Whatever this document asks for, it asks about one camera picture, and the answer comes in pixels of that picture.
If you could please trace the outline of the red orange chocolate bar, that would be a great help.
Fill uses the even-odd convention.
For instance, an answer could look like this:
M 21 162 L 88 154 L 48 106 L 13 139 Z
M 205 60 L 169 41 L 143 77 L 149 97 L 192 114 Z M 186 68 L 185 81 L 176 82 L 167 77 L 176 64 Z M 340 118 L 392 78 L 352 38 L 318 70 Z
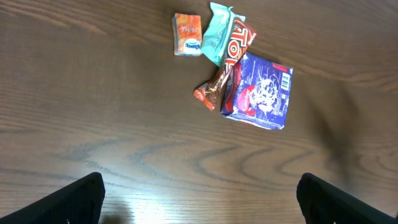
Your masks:
M 231 35 L 227 41 L 226 50 L 223 54 L 224 60 L 214 78 L 202 84 L 193 92 L 193 95 L 213 111 L 220 91 L 235 66 L 235 64 L 246 53 L 248 47 L 256 37 L 256 31 L 239 18 L 233 20 Z

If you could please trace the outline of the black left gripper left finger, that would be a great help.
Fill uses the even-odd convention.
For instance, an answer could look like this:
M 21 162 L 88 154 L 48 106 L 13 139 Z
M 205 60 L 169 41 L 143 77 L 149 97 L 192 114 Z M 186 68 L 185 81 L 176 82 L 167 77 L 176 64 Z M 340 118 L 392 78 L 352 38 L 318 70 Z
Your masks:
M 99 172 L 1 218 L 1 224 L 98 224 L 105 187 Z

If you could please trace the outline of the orange small snack box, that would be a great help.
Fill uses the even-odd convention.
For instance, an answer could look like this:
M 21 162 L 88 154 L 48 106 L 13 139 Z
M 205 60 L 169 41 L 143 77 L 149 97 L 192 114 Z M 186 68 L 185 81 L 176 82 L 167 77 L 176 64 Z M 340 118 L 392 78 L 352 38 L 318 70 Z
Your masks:
M 172 18 L 174 55 L 200 56 L 202 43 L 201 17 L 175 13 Z

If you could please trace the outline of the purple snack packet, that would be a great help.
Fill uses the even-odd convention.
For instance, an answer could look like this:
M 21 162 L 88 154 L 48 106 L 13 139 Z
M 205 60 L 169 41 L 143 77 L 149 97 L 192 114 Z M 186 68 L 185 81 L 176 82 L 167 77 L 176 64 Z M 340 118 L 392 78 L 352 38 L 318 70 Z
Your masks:
M 228 78 L 221 114 L 264 129 L 283 129 L 292 78 L 293 68 L 245 53 Z

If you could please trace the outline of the teal snack wrapper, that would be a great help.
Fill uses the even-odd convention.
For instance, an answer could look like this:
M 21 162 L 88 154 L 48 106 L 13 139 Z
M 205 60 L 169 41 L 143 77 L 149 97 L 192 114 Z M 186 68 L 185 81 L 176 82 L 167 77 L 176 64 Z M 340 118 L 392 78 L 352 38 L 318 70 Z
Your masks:
M 231 7 L 227 7 L 215 2 L 210 3 L 213 17 L 203 35 L 201 52 L 208 57 L 218 67 L 222 66 L 224 51 L 229 35 L 232 31 L 235 18 L 246 20 L 245 16 L 235 14 Z

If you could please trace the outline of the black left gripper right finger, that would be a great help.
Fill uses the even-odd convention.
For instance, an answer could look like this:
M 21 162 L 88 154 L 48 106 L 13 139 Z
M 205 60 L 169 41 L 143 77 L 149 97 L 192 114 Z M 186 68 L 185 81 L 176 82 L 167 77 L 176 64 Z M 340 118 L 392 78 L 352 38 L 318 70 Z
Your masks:
M 304 173 L 296 196 L 307 224 L 397 224 L 389 216 L 311 173 Z

